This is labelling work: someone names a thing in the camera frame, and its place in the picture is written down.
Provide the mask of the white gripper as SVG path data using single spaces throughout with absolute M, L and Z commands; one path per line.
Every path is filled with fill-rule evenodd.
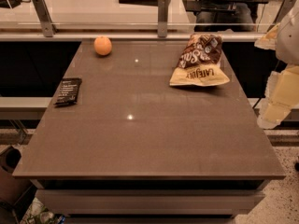
M 288 63 L 283 71 L 273 71 L 268 78 L 257 119 L 260 128 L 274 129 L 299 104 L 299 8 L 292 8 L 254 46 L 276 50 L 277 58 Z

